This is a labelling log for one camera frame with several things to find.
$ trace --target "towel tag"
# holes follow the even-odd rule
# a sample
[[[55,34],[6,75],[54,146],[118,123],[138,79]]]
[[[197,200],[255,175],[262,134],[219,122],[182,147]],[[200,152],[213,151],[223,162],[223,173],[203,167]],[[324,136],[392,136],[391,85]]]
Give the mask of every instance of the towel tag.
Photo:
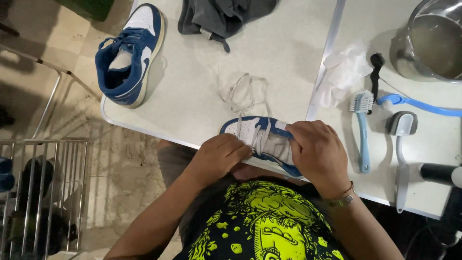
[[[205,38],[207,38],[208,40],[210,40],[210,38],[212,37],[212,32],[205,29],[204,27],[201,27],[201,29],[199,30],[203,36],[205,36]]]

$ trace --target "sneaker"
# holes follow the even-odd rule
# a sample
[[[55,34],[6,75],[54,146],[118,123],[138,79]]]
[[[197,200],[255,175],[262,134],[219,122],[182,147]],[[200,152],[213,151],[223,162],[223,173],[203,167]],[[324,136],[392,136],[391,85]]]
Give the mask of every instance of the sneaker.
[[[302,176],[292,161],[287,123],[269,117],[242,117],[226,122],[220,134],[233,134],[252,147],[253,156],[261,160],[273,161],[294,177]]]
[[[119,37],[99,45],[95,63],[99,88],[115,103],[136,108],[143,102],[152,60],[162,46],[165,22],[151,4],[142,4],[132,13]],[[104,44],[113,43],[102,49]]]

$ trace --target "blue brush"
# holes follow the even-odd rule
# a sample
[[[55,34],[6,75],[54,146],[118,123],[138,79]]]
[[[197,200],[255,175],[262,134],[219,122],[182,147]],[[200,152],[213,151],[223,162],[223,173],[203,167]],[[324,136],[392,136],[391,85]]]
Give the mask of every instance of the blue brush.
[[[350,99],[350,111],[358,116],[359,130],[361,131],[361,149],[359,155],[359,168],[362,173],[371,172],[369,149],[367,144],[366,113],[372,110],[374,94],[369,90],[356,92]]]
[[[422,110],[428,111],[430,113],[435,113],[438,115],[448,116],[448,117],[462,117],[462,110],[451,110],[442,107],[432,106],[424,102],[420,102],[415,99],[405,98],[398,94],[389,94],[377,99],[377,104],[383,106],[392,106],[399,104],[409,104],[420,108]]]

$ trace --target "gray towel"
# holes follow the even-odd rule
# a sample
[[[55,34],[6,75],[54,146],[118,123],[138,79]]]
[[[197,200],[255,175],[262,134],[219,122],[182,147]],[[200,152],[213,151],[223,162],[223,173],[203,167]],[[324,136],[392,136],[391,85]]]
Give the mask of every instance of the gray towel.
[[[271,13],[279,0],[183,0],[178,21],[181,34],[211,33],[211,40],[230,48],[225,39],[236,34],[246,23]]]

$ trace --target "black brush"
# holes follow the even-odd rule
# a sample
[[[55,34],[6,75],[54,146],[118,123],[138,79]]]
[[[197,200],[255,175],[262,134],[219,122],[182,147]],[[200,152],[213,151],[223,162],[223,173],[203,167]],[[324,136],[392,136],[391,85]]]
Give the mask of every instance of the black brush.
[[[378,95],[378,80],[380,76],[378,73],[380,69],[385,64],[385,59],[383,58],[381,53],[376,53],[371,56],[371,63],[374,66],[374,70],[371,73],[371,81],[372,81],[372,94],[374,94],[374,103],[376,102],[377,95]],[[372,110],[367,112],[368,115],[372,114]]]

